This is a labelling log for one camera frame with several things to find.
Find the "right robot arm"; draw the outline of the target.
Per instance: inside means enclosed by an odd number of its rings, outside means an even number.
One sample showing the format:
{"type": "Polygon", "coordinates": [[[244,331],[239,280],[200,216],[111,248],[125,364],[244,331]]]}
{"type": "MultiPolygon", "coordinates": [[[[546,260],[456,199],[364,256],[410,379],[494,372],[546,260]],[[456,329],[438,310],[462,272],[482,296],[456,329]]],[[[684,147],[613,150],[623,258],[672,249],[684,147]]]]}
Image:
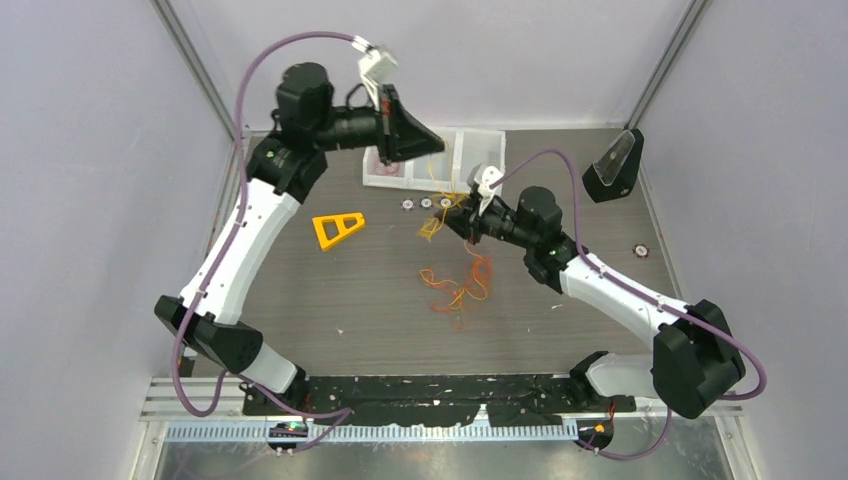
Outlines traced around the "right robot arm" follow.
{"type": "Polygon", "coordinates": [[[447,210],[445,225],[477,244],[491,237],[524,251],[528,273],[559,294],[604,313],[642,340],[647,355],[597,352],[575,366],[574,403],[596,410],[610,397],[659,399],[687,419],[729,395],[746,375],[722,310],[701,300],[688,304],[645,288],[609,268],[562,229],[562,209],[543,187],[524,189],[515,208],[499,196],[490,203],[474,192],[447,210]]]}

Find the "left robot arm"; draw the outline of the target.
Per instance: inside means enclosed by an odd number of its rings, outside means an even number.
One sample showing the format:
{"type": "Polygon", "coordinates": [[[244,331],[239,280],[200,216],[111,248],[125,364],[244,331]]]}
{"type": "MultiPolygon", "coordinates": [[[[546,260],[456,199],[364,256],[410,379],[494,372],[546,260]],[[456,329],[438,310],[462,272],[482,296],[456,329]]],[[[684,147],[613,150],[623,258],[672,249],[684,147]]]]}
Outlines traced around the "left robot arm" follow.
{"type": "Polygon", "coordinates": [[[304,62],[288,68],[276,89],[275,128],[246,166],[247,198],[230,215],[235,235],[223,234],[198,274],[176,296],[163,295],[156,317],[183,344],[268,390],[280,412],[298,412],[307,398],[303,371],[261,332],[240,319],[247,292],[277,235],[327,169],[329,151],[373,146],[387,165],[440,153],[444,141],[409,114],[391,84],[371,104],[336,106],[326,69],[304,62]]]}

